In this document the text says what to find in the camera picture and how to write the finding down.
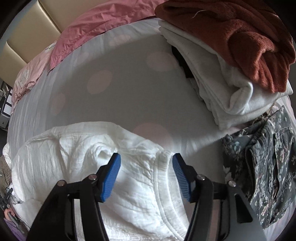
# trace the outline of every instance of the folded clothes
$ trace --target folded clothes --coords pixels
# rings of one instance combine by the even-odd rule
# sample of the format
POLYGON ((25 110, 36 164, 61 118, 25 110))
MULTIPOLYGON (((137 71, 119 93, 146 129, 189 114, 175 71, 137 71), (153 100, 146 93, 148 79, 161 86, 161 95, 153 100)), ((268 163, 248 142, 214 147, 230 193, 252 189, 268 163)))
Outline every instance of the folded clothes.
POLYGON ((222 144, 225 181, 240 186, 263 228, 275 223, 296 196, 296 142, 285 107, 222 144))
POLYGON ((221 130, 257 118, 278 98, 293 93, 289 82, 284 93, 263 90, 200 39, 166 21, 160 20, 159 25, 168 43, 176 47, 188 64, 199 95, 221 130))
POLYGON ((262 0, 169 0, 158 18, 201 39, 269 92, 285 92, 295 50, 288 30, 262 0))

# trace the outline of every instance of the pink dot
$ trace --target pink dot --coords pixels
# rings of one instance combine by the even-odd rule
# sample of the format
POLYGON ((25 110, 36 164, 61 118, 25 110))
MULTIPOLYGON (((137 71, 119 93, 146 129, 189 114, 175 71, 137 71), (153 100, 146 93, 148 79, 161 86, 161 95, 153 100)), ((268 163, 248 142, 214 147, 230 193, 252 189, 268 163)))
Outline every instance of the pink dot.
POLYGON ((66 103, 66 97, 63 93, 59 93, 52 101, 50 112, 53 116, 58 115, 66 103))
POLYGON ((80 53, 74 62, 74 66, 76 67, 78 65, 81 65, 83 62, 85 62, 87 60, 88 56, 89 56, 88 52, 80 53))
POLYGON ((161 125, 156 123, 143 123, 138 125, 133 133, 148 139, 164 149, 173 150, 174 141, 169 132, 161 125))
POLYGON ((126 34, 118 35, 109 42, 109 45, 114 47, 117 45, 124 44, 130 39, 131 37, 129 35, 126 35, 126 34))
POLYGON ((107 89, 112 81, 112 73, 109 70, 102 70, 93 74, 87 82, 87 91, 90 94, 98 94, 107 89))
POLYGON ((170 71, 178 67, 178 63, 173 55, 167 52, 154 52, 147 56, 147 65, 159 72, 170 71))

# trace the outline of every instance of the metal screw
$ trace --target metal screw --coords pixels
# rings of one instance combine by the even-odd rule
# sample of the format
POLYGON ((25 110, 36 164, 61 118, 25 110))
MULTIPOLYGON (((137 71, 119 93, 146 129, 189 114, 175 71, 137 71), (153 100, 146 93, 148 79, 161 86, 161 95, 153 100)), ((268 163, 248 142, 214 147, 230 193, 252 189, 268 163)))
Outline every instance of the metal screw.
POLYGON ((96 176, 96 174, 90 174, 89 175, 89 180, 96 180, 96 178, 97 178, 97 176, 96 176))
POLYGON ((237 184, 235 181, 229 181, 228 185, 234 188, 237 184))
POLYGON ((205 179, 205 176, 202 174, 198 174, 197 179, 203 181, 205 179))
POLYGON ((65 185, 66 184, 66 182, 64 181, 64 180, 59 180, 58 182, 57 182, 57 185, 59 186, 59 187, 62 187, 63 185, 65 185))

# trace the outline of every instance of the headboard panel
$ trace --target headboard panel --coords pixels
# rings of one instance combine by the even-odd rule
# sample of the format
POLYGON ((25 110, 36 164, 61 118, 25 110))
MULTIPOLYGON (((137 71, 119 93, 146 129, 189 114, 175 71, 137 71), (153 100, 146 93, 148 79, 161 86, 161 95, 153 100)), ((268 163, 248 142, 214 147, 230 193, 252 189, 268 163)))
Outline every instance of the headboard panel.
POLYGON ((59 30, 37 1, 21 19, 7 43, 29 62, 59 36, 59 30))
POLYGON ((33 0, 0 53, 0 78, 14 85, 19 71, 52 44, 75 18, 106 0, 33 0))
POLYGON ((57 27, 63 31, 74 19, 106 0, 40 0, 57 27))
POLYGON ((0 77, 13 86, 18 72, 27 63, 6 43, 0 55, 0 77))

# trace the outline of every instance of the floral fabric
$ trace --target floral fabric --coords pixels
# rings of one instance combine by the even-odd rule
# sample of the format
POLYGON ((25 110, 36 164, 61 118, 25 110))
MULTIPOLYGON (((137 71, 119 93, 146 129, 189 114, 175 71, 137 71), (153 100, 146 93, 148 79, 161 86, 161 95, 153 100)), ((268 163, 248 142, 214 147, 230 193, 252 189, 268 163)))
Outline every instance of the floral fabric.
POLYGON ((235 181, 263 228, 281 218, 296 195, 296 143, 284 106, 222 138, 225 180, 235 181))
POLYGON ((7 165, 4 156, 0 157, 0 194, 5 196, 6 188, 11 183, 11 170, 7 165))

